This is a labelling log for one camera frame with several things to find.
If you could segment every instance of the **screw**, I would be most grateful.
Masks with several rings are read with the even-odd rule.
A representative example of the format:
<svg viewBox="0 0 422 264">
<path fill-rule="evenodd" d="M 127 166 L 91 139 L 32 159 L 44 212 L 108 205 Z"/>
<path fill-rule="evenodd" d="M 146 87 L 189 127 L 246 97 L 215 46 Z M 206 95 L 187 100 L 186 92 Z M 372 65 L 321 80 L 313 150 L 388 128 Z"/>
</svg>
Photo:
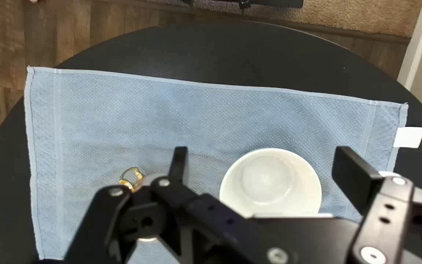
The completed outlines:
<svg viewBox="0 0 422 264">
<path fill-rule="evenodd" d="M 387 263 L 387 257 L 382 254 L 382 251 L 373 249 L 373 247 L 363 247 L 360 250 L 360 257 L 368 264 L 385 264 Z"/>
<path fill-rule="evenodd" d="M 158 187 L 168 187 L 170 185 L 170 181 L 168 180 L 161 180 L 158 181 Z"/>
<path fill-rule="evenodd" d="M 108 194 L 110 194 L 111 197 L 120 197 L 120 196 L 123 194 L 123 190 L 121 190 L 121 188 L 111 188 L 111 190 L 108 191 Z"/>
<path fill-rule="evenodd" d="M 268 260 L 271 264 L 286 264 L 287 263 L 287 254 L 281 249 L 269 249 Z"/>
<path fill-rule="evenodd" d="M 393 178 L 391 180 L 395 185 L 406 185 L 406 180 L 403 178 Z"/>
</svg>

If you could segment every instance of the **cloth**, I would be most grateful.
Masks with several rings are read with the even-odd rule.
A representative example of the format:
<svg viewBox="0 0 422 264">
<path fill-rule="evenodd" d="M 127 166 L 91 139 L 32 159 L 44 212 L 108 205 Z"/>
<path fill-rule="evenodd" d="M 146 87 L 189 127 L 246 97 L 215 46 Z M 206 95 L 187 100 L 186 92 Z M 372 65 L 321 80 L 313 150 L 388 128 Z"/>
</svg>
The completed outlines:
<svg viewBox="0 0 422 264">
<path fill-rule="evenodd" d="M 334 150 L 349 146 L 393 171 L 407 105 L 283 89 L 198 84 L 95 71 L 29 68 L 25 90 L 31 210 L 41 259 L 63 259 L 94 194 L 127 168 L 167 172 L 189 147 L 195 193 L 218 197 L 225 171 L 256 149 L 308 161 L 322 184 L 322 213 L 360 216 L 331 180 Z M 173 263 L 160 243 L 132 262 Z"/>
</svg>

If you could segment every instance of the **brass screw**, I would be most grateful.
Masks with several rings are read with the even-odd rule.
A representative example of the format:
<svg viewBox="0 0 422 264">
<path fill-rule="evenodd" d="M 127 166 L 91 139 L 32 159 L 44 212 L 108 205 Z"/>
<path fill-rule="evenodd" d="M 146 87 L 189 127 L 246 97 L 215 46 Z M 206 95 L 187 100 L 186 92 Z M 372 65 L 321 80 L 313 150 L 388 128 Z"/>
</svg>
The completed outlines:
<svg viewBox="0 0 422 264">
<path fill-rule="evenodd" d="M 143 184 L 143 174 L 138 168 L 130 168 L 121 174 L 119 184 L 130 193 L 138 193 Z"/>
</svg>

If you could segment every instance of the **table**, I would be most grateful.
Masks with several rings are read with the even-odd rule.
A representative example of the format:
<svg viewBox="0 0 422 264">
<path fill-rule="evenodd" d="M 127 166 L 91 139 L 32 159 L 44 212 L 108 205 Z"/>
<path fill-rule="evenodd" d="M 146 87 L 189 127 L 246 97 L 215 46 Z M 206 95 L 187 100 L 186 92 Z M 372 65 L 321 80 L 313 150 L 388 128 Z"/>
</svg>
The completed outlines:
<svg viewBox="0 0 422 264">
<path fill-rule="evenodd" d="M 422 105 L 394 80 L 335 45 L 272 26 L 151 29 L 88 49 L 58 68 L 409 103 L 407 125 L 422 127 Z M 419 150 L 400 150 L 395 172 L 422 188 L 422 146 Z M 417 238 L 412 238 L 407 247 L 422 256 Z M 22 100 L 0 127 L 0 263 L 14 260 L 36 260 Z"/>
</svg>

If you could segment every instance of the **wooden floor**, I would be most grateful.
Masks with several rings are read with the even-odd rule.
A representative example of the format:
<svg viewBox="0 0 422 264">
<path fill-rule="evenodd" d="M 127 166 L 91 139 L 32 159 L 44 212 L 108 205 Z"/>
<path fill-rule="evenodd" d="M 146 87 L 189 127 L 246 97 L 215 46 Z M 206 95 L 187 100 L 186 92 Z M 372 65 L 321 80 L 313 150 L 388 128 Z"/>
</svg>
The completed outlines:
<svg viewBox="0 0 422 264">
<path fill-rule="evenodd" d="M 54 67 L 70 56 L 124 33 L 189 23 L 239 21 L 187 8 L 140 0 L 0 0 L 0 124 L 22 97 L 25 68 Z M 343 34 L 308 26 L 287 26 L 328 39 L 395 78 L 407 40 Z"/>
</svg>

